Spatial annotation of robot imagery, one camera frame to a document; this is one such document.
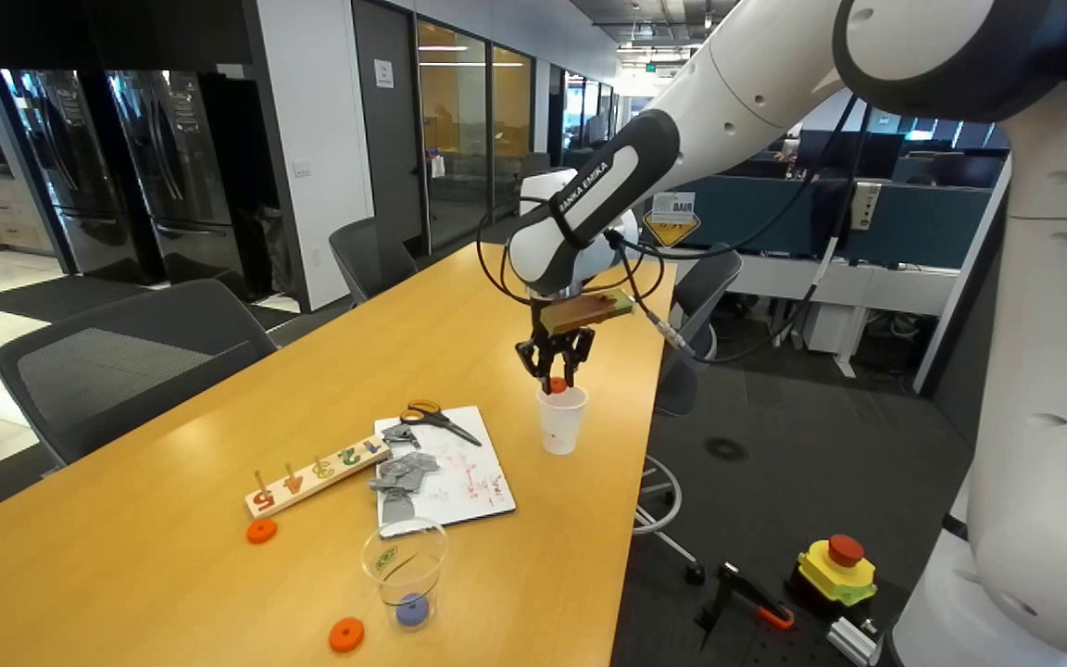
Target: orange lid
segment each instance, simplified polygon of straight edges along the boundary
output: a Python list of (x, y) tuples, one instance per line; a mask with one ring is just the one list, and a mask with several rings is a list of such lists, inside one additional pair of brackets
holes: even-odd
[(250, 545), (267, 545), (267, 542), (273, 542), (273, 534), (279, 534), (279, 521), (273, 521), (273, 519), (252, 519), (252, 521), (246, 526), (246, 542), (250, 542)]
[(830, 534), (830, 561), (842, 567), (856, 567), (863, 561), (863, 545), (849, 534)]
[(339, 625), (326, 635), (326, 644), (330, 644), (332, 651), (356, 651), (360, 640), (364, 640), (364, 624), (360, 624), (356, 616), (339, 620)]

